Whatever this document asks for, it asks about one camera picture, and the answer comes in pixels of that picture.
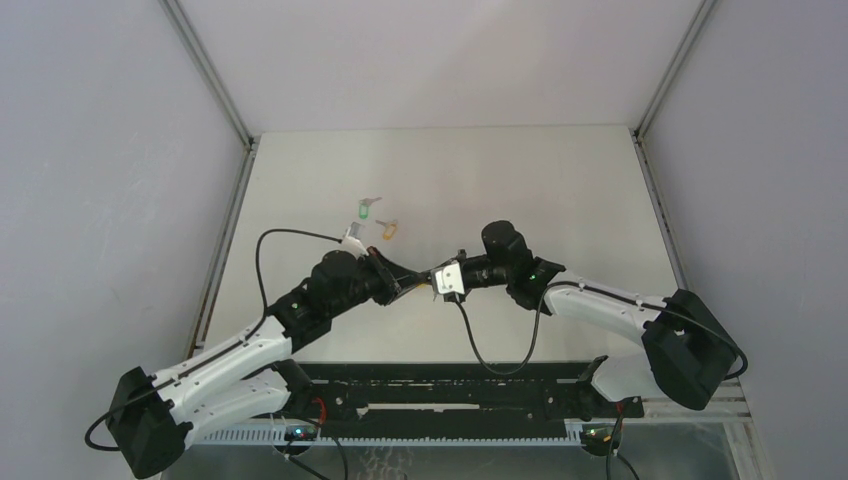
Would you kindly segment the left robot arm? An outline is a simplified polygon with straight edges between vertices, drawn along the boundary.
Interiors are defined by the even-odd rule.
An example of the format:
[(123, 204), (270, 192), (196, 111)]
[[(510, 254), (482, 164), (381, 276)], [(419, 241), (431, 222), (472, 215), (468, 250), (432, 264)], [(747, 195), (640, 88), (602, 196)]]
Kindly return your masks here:
[(334, 250), (300, 284), (244, 330), (178, 365), (148, 374), (135, 367), (118, 380), (106, 427), (138, 479), (172, 465), (213, 428), (282, 410), (290, 417), (311, 407), (311, 388), (275, 371), (250, 375), (285, 362), (328, 333), (334, 318), (368, 301), (386, 306), (430, 281), (386, 259)]

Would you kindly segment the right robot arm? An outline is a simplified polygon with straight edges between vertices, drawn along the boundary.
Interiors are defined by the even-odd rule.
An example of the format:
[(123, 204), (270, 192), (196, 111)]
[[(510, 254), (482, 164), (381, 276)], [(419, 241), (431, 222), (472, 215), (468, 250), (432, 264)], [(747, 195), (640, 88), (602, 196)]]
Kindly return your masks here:
[(653, 396), (701, 411), (723, 382), (739, 378), (749, 367), (741, 347), (690, 290), (651, 296), (590, 282), (534, 255), (507, 220), (486, 225), (481, 240), (483, 254), (459, 251), (434, 284), (457, 307), (473, 290), (504, 287), (518, 306), (533, 312), (527, 353), (511, 369), (486, 361), (476, 340), (469, 340), (475, 358), (494, 375), (515, 375), (529, 364), (543, 316), (584, 321), (639, 349), (624, 356), (601, 355), (582, 373), (578, 402), (592, 416), (605, 415), (617, 402)]

